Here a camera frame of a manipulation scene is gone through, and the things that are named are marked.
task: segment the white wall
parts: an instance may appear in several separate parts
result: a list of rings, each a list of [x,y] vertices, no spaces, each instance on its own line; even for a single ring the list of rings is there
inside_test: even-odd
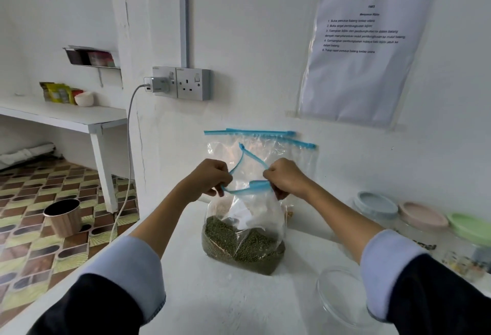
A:
[[[63,47],[69,44],[117,50],[111,0],[3,0],[25,56],[28,81],[23,84],[41,96],[40,81],[63,82],[96,92],[100,105],[124,107],[119,71],[71,65]],[[89,135],[49,127],[48,138],[68,160],[95,167]],[[109,170],[127,176],[124,129],[108,130]]]
[[[346,201],[369,189],[491,220],[489,0],[436,0],[400,129],[288,117],[295,109],[315,0],[191,0],[192,61],[214,71],[209,102],[140,93],[132,120],[140,203],[151,208],[205,156],[202,131],[291,129],[320,146],[316,179]],[[178,0],[114,0],[125,87],[179,65]],[[311,211],[298,217],[311,232]]]
[[[15,93],[30,93],[26,61],[3,4],[0,0],[0,99]],[[43,125],[0,115],[0,154],[44,142],[46,130]]]

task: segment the hand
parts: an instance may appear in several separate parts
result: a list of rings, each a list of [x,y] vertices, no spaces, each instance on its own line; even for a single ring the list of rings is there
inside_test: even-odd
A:
[[[286,158],[275,161],[263,172],[263,176],[270,181],[278,199],[285,198],[289,193],[304,199],[311,182],[294,161]]]
[[[227,186],[231,181],[232,175],[228,173],[225,162],[205,159],[176,188],[186,195],[189,202],[194,202],[203,193],[212,197],[218,193],[220,197],[223,197],[224,190],[221,187],[222,185]]]

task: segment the green seeds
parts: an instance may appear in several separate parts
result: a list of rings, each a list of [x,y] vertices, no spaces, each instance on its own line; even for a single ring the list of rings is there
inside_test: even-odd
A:
[[[206,219],[201,243],[211,258],[265,275],[274,272],[285,254],[285,243],[278,244],[261,228],[238,230],[216,216]]]

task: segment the light blue shirt cuff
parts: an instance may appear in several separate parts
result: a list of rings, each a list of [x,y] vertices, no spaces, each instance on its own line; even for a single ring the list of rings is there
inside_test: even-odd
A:
[[[144,323],[165,304],[162,265],[159,256],[144,241],[122,236],[97,254],[82,274],[97,274],[116,283],[138,304]]]
[[[427,253],[412,240],[393,230],[383,230],[365,246],[360,270],[367,293],[367,305],[377,318],[385,320],[397,278],[415,257]]]

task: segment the blue lid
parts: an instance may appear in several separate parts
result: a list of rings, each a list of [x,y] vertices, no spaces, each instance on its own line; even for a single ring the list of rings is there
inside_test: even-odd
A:
[[[397,218],[399,208],[389,198],[378,193],[362,191],[354,199],[360,213],[369,219],[393,220]]]

